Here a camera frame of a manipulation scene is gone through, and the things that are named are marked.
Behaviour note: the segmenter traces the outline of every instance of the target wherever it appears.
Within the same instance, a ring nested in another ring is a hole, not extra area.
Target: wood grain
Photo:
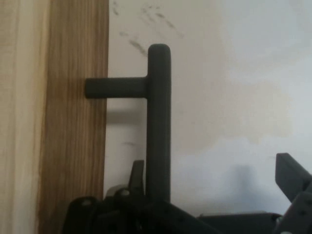
[[[87,100],[88,77],[106,77],[108,0],[51,1],[39,233],[60,233],[74,198],[103,196],[104,100]]]
[[[0,233],[36,233],[48,0],[0,1]]]

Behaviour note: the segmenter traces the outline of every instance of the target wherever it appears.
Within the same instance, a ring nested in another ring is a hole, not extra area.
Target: black plastic handle
[[[170,201],[171,53],[164,44],[148,50],[144,78],[89,78],[87,98],[146,98],[146,195]]]

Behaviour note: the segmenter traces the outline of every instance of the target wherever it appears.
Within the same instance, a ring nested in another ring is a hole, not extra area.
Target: black metal rod
[[[171,54],[166,45],[148,50],[146,195],[170,201]]]
[[[146,78],[89,78],[87,98],[147,98],[146,195],[170,201],[171,53],[164,44],[148,50]]]
[[[89,78],[86,98],[145,98],[146,78]]]

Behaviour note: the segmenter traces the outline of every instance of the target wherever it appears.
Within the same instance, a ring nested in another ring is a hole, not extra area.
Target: horizontal bar
[[[86,98],[145,98],[146,78],[88,78]]]

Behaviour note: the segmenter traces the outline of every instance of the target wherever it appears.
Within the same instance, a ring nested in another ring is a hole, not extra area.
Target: black plastic part
[[[312,194],[312,183],[310,183],[305,191]]]
[[[300,193],[293,201],[277,225],[274,234],[283,232],[292,234],[312,233],[312,194]]]
[[[275,181],[285,196],[292,202],[307,189],[312,176],[288,153],[276,155]]]
[[[89,78],[86,98],[145,98],[146,78]]]
[[[255,213],[201,216],[199,219],[224,234],[271,234],[279,217],[279,214]]]
[[[143,187],[144,160],[133,162],[128,189],[132,194],[144,195]]]
[[[164,44],[148,50],[146,78],[89,78],[87,98],[147,98],[146,195],[170,201],[171,54]]]
[[[92,197],[77,198],[69,204],[63,234],[90,234],[99,201]]]
[[[166,201],[151,202],[144,196],[116,194],[116,204],[138,217],[147,234],[221,234],[217,229]]]
[[[121,213],[120,211],[111,211],[109,213],[104,213],[96,217],[93,223],[92,232],[90,232],[89,234],[106,234],[106,233],[108,234],[130,233],[128,230],[126,215],[124,213]]]

